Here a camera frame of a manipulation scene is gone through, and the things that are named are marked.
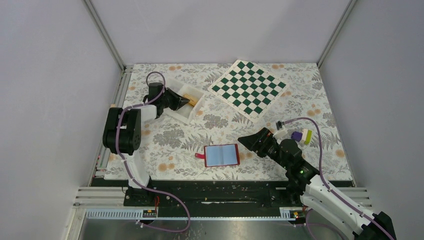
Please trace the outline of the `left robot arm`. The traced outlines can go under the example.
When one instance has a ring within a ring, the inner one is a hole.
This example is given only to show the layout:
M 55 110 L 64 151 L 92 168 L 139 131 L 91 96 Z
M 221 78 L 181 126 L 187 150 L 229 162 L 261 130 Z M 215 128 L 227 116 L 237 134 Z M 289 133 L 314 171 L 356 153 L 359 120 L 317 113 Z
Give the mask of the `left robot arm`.
M 177 111 L 189 104 L 190 99 L 165 87 L 163 83 L 149 83 L 142 103 L 108 110 L 102 144 L 118 155 L 128 175 L 128 186 L 138 189 L 136 199 L 144 206 L 152 204 L 155 192 L 148 187 L 151 179 L 141 160 L 142 122 L 159 118 L 165 109 Z

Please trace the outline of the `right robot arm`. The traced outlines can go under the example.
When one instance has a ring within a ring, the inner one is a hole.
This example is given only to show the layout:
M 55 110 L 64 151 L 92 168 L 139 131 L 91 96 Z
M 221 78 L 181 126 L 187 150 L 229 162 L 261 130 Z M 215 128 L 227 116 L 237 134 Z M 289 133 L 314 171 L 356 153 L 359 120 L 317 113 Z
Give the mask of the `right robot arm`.
M 308 206 L 332 223 L 349 240 L 395 240 L 392 219 L 383 211 L 374 213 L 355 202 L 302 157 L 293 139 L 278 142 L 273 133 L 259 132 L 239 137 L 238 142 L 259 157 L 268 157 L 286 170 L 289 181 L 287 201 L 293 206 Z

